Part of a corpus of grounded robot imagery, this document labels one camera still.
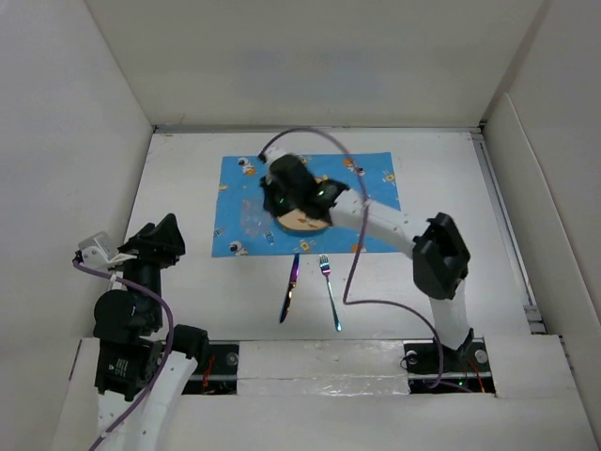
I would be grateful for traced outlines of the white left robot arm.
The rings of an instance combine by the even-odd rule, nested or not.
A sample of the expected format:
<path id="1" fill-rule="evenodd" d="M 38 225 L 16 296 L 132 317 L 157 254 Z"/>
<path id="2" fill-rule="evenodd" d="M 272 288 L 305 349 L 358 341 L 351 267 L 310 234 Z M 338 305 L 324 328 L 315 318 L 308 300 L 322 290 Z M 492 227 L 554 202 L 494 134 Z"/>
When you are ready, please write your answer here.
<path id="1" fill-rule="evenodd" d="M 146 224 L 118 252 L 126 259 L 109 277 L 121 287 L 94 307 L 98 437 L 90 447 L 160 450 L 187 381 L 210 361 L 208 333 L 175 323 L 162 298 L 161 272 L 185 253 L 174 214 Z"/>

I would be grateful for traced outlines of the blue space-print cloth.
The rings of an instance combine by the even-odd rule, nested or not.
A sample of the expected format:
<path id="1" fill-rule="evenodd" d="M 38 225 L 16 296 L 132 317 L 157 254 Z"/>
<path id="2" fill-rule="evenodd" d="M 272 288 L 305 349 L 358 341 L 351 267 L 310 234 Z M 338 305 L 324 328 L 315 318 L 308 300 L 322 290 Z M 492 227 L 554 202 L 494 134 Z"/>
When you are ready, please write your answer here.
<path id="1" fill-rule="evenodd" d="M 396 210 L 400 208 L 398 191 L 389 152 L 354 156 L 359 174 L 352 173 L 351 162 L 342 154 L 302 154 L 300 160 L 316 180 L 336 179 L 358 191 L 363 179 L 371 198 Z M 359 234 L 349 229 L 330 228 L 312 236 L 284 233 L 272 218 L 270 231 L 257 238 L 246 236 L 240 228 L 240 206 L 245 198 L 260 196 L 260 179 L 265 166 L 255 156 L 227 156 L 222 159 L 215 227 L 213 257 L 264 257 L 293 254 L 352 254 Z"/>

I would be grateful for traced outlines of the beige bird-pattern plate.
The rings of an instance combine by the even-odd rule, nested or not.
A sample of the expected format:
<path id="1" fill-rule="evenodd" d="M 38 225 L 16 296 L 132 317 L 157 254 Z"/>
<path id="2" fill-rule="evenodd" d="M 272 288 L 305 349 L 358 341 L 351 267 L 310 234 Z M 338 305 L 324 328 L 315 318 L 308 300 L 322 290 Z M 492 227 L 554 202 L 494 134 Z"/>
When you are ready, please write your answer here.
<path id="1" fill-rule="evenodd" d="M 322 220 L 312 219 L 303 211 L 294 209 L 278 216 L 275 224 L 288 235 L 312 236 L 324 232 L 330 225 Z"/>

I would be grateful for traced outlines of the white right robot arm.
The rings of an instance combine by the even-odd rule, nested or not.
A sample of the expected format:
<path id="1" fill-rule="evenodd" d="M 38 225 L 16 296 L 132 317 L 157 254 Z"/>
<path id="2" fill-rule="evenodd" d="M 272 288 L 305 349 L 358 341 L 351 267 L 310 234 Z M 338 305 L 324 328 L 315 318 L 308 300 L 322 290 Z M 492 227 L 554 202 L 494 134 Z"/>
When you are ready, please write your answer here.
<path id="1" fill-rule="evenodd" d="M 413 220 L 341 181 L 316 180 L 293 153 L 268 148 L 258 159 L 267 169 L 260 186 L 264 210 L 270 216 L 279 218 L 300 210 L 330 227 L 355 230 L 362 237 L 383 241 L 409 258 L 414 285 L 430 301 L 440 340 L 434 347 L 437 364 L 454 370 L 467 361 L 465 343 L 471 327 L 465 279 L 470 252 L 451 216 L 440 212 L 433 218 Z"/>

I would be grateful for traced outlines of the clear plastic cup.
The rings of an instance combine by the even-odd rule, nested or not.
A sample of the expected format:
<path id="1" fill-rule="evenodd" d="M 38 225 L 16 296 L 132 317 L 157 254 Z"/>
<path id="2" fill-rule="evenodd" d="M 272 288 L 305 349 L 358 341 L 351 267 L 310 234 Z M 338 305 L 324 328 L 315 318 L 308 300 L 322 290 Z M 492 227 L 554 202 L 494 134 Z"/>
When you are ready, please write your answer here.
<path id="1" fill-rule="evenodd" d="M 270 231 L 271 216 L 264 210 L 263 198 L 254 196 L 245 198 L 240 206 L 240 228 L 250 237 L 257 238 Z"/>

